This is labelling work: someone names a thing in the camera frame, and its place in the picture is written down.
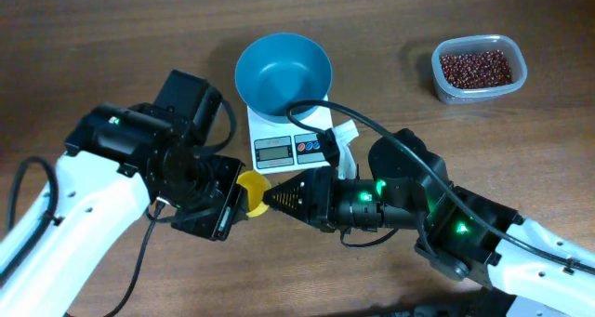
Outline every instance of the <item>wood grain tabletop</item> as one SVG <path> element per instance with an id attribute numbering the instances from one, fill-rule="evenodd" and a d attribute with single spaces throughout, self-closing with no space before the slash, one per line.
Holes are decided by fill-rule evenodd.
<path id="1" fill-rule="evenodd" d="M 0 0 L 0 9 L 4 200 L 22 159 L 55 162 L 83 115 L 102 102 L 152 101 L 173 69 L 207 78 L 231 102 L 239 125 L 223 154 L 250 168 L 235 63 L 260 36 L 292 32 L 328 53 L 331 100 L 389 130 L 412 129 L 445 160 L 456 185 L 595 250 L 595 0 Z M 485 33 L 519 45 L 526 83 L 500 99 L 441 103 L 432 51 L 444 40 Z M 228 127 L 221 114 L 209 141 L 225 139 Z M 367 152 L 378 136 L 362 125 L 359 131 L 351 148 L 370 178 Z M 18 218 L 44 183 L 40 169 L 27 174 Z M 69 313 L 103 315 L 118 303 L 147 225 L 141 218 L 116 241 Z M 234 226 L 224 243 L 157 226 L 121 315 L 340 315 L 478 289 L 433 271 L 414 252 L 416 237 L 403 231 L 382 246 L 348 250 L 338 233 L 273 211 Z"/>

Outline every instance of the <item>container of beans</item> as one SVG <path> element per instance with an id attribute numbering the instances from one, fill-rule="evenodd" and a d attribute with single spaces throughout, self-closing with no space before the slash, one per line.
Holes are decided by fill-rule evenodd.
<path id="1" fill-rule="evenodd" d="M 438 98 L 447 104 L 494 99 L 519 89 L 527 79 L 521 50 L 498 34 L 447 40 L 436 47 L 431 67 Z"/>

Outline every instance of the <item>blue bowl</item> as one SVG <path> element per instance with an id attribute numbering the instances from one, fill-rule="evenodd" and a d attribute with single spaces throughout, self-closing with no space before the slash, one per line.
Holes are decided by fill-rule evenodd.
<path id="1" fill-rule="evenodd" d="M 289 123 L 285 108 L 303 99 L 324 99 L 333 82 L 331 61 L 311 39 L 275 33 L 252 43 L 235 67 L 235 86 L 244 102 L 261 117 Z M 315 108 L 296 109 L 298 119 Z"/>

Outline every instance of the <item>yellow scoop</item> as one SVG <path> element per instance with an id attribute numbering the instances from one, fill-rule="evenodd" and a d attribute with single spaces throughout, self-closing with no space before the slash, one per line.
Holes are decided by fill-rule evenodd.
<path id="1" fill-rule="evenodd" d="M 257 171 L 247 171 L 238 177 L 237 183 L 248 191 L 248 212 L 250 218 L 264 214 L 268 205 L 262 203 L 264 192 L 271 188 L 271 183 Z"/>

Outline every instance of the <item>wooden surface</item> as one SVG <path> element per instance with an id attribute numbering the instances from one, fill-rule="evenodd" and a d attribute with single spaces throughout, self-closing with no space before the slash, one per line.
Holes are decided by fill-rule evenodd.
<path id="1" fill-rule="evenodd" d="M 208 78 L 231 102 L 240 123 L 224 153 L 250 167 L 234 66 L 258 37 L 294 32 L 330 56 L 332 100 L 390 130 L 411 128 L 444 158 L 456 184 L 595 250 L 595 0 L 0 0 L 0 9 L 3 200 L 20 160 L 55 161 L 84 114 L 104 101 L 152 101 L 172 69 Z M 433 49 L 482 33 L 518 43 L 527 82 L 493 101 L 440 103 Z M 211 140 L 224 139 L 227 127 L 222 114 Z M 367 151 L 377 135 L 363 127 L 360 135 L 353 154 L 370 178 Z M 19 216 L 44 182 L 39 170 L 28 177 Z M 96 316 L 115 306 L 147 225 L 139 220 L 120 237 L 70 313 Z M 159 226 L 122 315 L 325 315 L 477 288 L 433 271 L 413 251 L 415 239 L 400 232 L 378 248 L 351 251 L 338 234 L 272 211 L 235 226 L 225 243 Z"/>

